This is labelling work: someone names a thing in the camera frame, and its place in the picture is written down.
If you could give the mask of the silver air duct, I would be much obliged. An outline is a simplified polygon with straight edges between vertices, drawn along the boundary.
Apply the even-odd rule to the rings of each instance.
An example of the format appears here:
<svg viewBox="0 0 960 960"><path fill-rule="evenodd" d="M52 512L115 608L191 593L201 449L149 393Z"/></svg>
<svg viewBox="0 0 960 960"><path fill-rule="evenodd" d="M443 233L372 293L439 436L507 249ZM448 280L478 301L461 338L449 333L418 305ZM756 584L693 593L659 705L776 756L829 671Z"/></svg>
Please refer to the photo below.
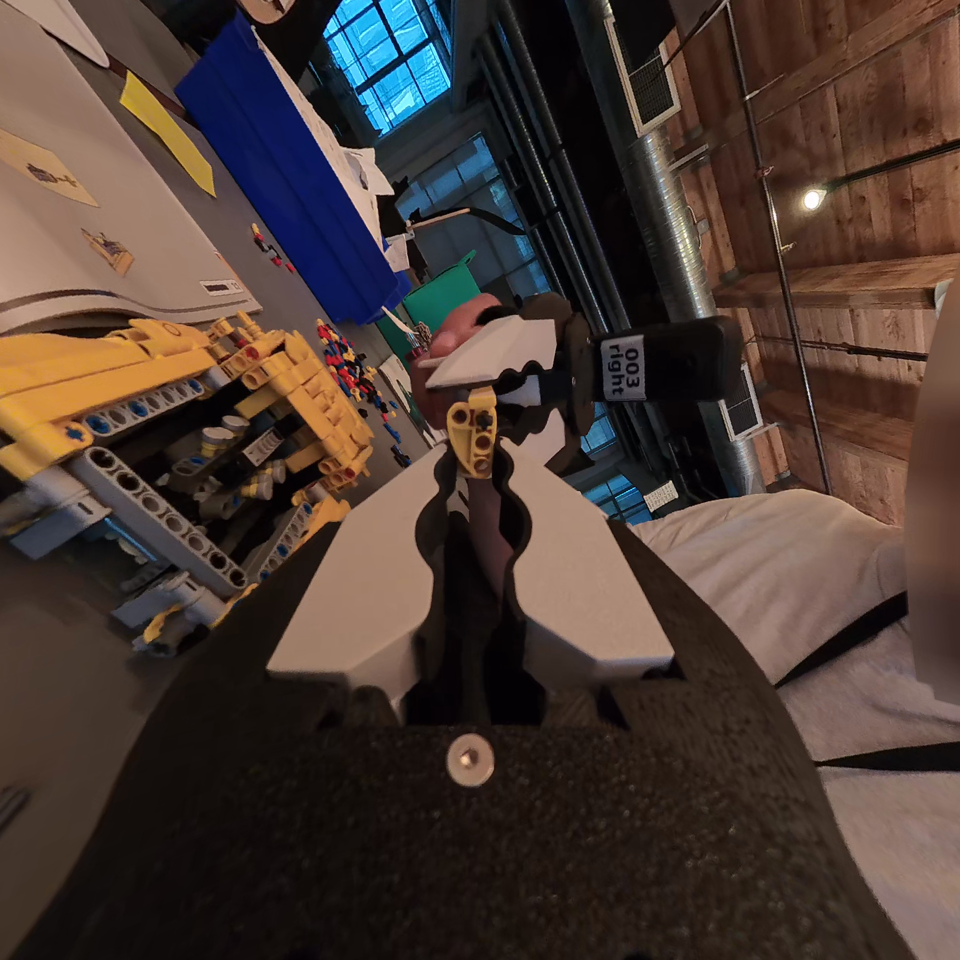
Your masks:
<svg viewBox="0 0 960 960"><path fill-rule="evenodd" d="M706 265L664 126L644 127L611 2L567 2L586 71L669 320L715 314Z"/></svg>

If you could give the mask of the white vent grille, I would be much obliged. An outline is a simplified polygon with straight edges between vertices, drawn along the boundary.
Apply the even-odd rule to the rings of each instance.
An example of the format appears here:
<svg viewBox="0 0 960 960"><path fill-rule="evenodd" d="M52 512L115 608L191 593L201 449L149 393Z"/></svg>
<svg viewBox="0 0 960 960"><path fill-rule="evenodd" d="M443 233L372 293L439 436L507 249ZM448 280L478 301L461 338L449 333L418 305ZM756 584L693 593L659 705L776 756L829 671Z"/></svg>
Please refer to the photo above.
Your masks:
<svg viewBox="0 0 960 960"><path fill-rule="evenodd" d="M731 442L751 439L766 427L747 362L741 364L733 389L719 402L719 408Z"/></svg>
<svg viewBox="0 0 960 960"><path fill-rule="evenodd" d="M681 111L666 47L660 43L652 53L632 53L637 44L628 43L612 13L605 17L604 26L632 128L638 138L646 137Z"/></svg>

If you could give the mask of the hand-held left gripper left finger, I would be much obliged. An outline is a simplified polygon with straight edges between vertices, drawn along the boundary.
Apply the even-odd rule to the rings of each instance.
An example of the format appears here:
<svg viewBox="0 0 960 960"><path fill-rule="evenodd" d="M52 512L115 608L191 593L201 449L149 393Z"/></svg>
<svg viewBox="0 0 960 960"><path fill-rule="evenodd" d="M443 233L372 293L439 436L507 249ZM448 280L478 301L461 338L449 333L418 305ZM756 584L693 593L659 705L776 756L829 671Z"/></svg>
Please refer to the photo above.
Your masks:
<svg viewBox="0 0 960 960"><path fill-rule="evenodd" d="M272 677L375 688L398 712L419 682L458 461L432 448L341 522L273 651Z"/></svg>

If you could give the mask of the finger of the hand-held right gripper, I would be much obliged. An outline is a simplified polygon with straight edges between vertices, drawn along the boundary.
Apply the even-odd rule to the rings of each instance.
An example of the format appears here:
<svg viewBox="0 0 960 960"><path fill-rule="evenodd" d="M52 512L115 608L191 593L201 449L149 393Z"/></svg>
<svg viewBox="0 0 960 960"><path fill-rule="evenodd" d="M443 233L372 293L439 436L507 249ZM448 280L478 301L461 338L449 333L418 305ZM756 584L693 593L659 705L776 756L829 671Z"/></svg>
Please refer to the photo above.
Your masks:
<svg viewBox="0 0 960 960"><path fill-rule="evenodd" d="M558 348L553 319L511 315L490 320L449 355L415 369L426 391L506 391L515 381L550 375Z"/></svg>
<svg viewBox="0 0 960 960"><path fill-rule="evenodd" d="M562 373L530 374L510 389L497 387L498 433L546 465L565 446L568 402L569 378Z"/></svg>

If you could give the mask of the blue plastic bin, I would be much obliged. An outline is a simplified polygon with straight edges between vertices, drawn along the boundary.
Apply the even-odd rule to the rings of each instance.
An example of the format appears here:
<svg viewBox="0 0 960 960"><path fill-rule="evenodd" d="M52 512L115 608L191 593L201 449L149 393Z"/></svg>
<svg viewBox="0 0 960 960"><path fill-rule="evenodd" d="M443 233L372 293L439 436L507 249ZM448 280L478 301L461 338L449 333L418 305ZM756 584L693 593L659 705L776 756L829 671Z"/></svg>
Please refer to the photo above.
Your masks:
<svg viewBox="0 0 960 960"><path fill-rule="evenodd" d="M238 11L176 86L222 164L331 321L376 322L398 289L362 220Z"/></svg>

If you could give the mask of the open instruction booklet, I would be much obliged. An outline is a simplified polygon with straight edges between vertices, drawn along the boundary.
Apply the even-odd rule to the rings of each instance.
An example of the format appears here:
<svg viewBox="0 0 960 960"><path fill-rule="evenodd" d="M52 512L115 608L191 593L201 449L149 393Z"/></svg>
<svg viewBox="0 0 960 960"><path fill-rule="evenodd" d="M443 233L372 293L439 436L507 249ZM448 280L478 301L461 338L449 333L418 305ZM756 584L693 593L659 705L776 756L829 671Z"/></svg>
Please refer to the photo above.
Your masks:
<svg viewBox="0 0 960 960"><path fill-rule="evenodd" d="M64 48L2 3L1 330L262 311Z"/></svg>

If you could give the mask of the small cluster of pins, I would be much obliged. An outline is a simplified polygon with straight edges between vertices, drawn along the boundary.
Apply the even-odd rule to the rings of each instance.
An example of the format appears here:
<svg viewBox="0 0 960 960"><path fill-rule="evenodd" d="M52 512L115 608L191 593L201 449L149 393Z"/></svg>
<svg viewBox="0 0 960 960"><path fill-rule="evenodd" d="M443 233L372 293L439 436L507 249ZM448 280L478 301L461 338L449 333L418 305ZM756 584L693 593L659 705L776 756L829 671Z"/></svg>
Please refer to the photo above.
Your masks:
<svg viewBox="0 0 960 960"><path fill-rule="evenodd" d="M297 269L293 262L264 235L256 222L250 224L249 230L255 246L257 246L258 250L268 258L274 266L283 267L293 275L297 274Z"/></svg>

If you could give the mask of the yellow sticky note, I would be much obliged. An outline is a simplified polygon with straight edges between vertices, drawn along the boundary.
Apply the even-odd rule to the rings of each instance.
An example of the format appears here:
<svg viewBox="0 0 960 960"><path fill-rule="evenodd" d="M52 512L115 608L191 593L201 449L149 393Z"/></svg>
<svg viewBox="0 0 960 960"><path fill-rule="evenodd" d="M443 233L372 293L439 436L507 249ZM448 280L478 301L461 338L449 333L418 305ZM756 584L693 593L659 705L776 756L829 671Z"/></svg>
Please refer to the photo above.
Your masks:
<svg viewBox="0 0 960 960"><path fill-rule="evenodd" d="M120 105L150 130L167 148L190 179L208 196L217 196L210 162L179 127L174 117L148 86L126 71Z"/></svg>

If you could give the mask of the white crumpled papers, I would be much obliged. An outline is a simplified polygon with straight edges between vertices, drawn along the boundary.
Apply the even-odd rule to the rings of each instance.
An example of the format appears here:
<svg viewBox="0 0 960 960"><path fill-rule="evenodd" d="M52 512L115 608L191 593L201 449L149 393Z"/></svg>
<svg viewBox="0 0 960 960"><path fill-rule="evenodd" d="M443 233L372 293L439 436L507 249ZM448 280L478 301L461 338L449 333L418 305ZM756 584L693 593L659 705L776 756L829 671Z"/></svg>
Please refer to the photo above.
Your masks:
<svg viewBox="0 0 960 960"><path fill-rule="evenodd" d="M378 197L392 198L394 189L378 168L373 148L351 149L343 147L332 128L314 110L305 94L286 73L274 55L253 31L255 42L270 65L276 78L285 90L285 95L295 107L304 125L325 156L334 174L339 179L345 194L360 214L375 245L382 250L382 229L379 222Z"/></svg>

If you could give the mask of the green plastic bin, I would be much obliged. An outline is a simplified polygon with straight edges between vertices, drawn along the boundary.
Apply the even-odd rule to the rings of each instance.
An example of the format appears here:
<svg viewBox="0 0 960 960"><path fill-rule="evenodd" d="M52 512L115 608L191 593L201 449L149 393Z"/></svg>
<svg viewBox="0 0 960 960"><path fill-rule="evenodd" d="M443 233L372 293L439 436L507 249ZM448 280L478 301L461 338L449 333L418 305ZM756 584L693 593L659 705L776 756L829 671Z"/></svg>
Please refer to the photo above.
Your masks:
<svg viewBox="0 0 960 960"><path fill-rule="evenodd" d="M398 357L427 349L427 341L452 310L480 294L471 267L476 250L470 250L435 278L413 288L403 270L393 275L397 289L387 302L387 312L375 325Z"/></svg>

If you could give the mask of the grey desk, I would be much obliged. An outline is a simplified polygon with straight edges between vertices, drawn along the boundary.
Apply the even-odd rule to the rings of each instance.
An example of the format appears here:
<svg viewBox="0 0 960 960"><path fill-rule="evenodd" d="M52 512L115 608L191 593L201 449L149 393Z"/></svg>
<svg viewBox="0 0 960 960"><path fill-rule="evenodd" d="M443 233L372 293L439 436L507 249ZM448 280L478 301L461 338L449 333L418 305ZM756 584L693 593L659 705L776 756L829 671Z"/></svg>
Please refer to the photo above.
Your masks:
<svg viewBox="0 0 960 960"><path fill-rule="evenodd" d="M265 226L202 134L176 123L211 162L210 198L162 143L118 105L122 76L65 50L134 144L252 290L266 329L297 330L318 348L327 318L306 283L262 258ZM2 830L2 958L11 958L50 905L90 839L149 714L189 655L134 655L109 617L121 570L105 541L72 541L32 560L2 544L2 787L29 799Z"/></svg>

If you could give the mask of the large window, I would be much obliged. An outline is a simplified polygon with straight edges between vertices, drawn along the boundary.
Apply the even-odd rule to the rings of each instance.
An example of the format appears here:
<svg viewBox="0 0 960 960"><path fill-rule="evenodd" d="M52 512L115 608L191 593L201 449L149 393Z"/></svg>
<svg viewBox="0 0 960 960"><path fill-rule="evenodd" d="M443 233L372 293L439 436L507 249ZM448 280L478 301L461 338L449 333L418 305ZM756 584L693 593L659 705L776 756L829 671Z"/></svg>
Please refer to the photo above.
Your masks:
<svg viewBox="0 0 960 960"><path fill-rule="evenodd" d="M378 135L452 88L450 1L342 1L324 30L333 60Z"/></svg>

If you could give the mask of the pile of red blue pins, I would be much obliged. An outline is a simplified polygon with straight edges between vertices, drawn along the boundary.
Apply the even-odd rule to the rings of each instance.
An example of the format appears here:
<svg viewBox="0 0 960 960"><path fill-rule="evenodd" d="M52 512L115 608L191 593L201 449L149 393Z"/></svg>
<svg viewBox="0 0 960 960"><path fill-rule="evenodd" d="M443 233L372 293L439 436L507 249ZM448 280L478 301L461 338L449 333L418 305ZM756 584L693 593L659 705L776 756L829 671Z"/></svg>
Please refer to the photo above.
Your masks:
<svg viewBox="0 0 960 960"><path fill-rule="evenodd" d="M399 404L388 400L378 389L375 378L376 368L368 364L367 355L358 352L354 343L341 334L335 326L322 319L316 321L318 339L323 346L323 356L331 375L338 382L342 392L355 403L366 404L375 410L383 426L392 438L390 454L394 462L402 469L412 465L411 457L402 447L402 436L393 424L400 410Z"/></svg>

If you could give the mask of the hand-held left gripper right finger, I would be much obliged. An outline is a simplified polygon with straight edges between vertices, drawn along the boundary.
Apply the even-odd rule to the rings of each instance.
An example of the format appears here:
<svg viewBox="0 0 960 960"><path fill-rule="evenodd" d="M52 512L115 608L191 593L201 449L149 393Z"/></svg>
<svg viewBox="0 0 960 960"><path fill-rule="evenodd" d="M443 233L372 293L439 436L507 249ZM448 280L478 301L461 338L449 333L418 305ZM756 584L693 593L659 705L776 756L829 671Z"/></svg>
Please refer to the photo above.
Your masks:
<svg viewBox="0 0 960 960"><path fill-rule="evenodd" d="M523 669L559 692L669 666L674 648L606 513L510 439L500 450L503 505L521 515L508 584L525 626Z"/></svg>

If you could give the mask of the yellow panel subassembly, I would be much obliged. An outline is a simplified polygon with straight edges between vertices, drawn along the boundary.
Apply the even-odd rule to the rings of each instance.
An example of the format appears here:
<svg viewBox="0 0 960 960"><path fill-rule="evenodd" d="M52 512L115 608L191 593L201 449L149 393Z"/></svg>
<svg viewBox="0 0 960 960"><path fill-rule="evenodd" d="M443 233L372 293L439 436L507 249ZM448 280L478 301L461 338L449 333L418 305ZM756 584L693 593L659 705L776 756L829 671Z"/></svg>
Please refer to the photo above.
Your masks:
<svg viewBox="0 0 960 960"><path fill-rule="evenodd" d="M463 476L488 480L492 476L498 438L498 399L490 386L468 392L446 414L446 434Z"/></svg>

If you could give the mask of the yellow toy car model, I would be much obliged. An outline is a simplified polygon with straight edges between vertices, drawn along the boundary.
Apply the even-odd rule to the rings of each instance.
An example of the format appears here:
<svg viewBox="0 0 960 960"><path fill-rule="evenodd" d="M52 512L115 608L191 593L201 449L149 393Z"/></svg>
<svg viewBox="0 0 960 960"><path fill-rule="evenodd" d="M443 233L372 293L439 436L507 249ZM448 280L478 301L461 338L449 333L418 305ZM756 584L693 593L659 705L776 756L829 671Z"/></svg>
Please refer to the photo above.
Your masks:
<svg viewBox="0 0 960 960"><path fill-rule="evenodd" d="M367 411L318 343L242 311L2 339L2 538L32 559L114 541L140 570L111 616L134 651L174 656L342 521L370 475Z"/></svg>

